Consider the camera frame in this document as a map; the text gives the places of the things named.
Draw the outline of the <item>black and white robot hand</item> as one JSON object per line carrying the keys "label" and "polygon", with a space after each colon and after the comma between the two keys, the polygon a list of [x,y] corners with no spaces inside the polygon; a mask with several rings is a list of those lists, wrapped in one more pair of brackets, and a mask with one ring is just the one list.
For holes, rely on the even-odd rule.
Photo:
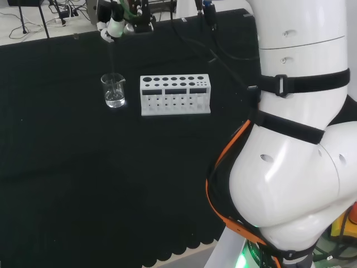
{"label": "black and white robot hand", "polygon": [[96,26],[104,41],[111,43],[120,38],[124,34],[128,17],[126,1],[97,1]]}

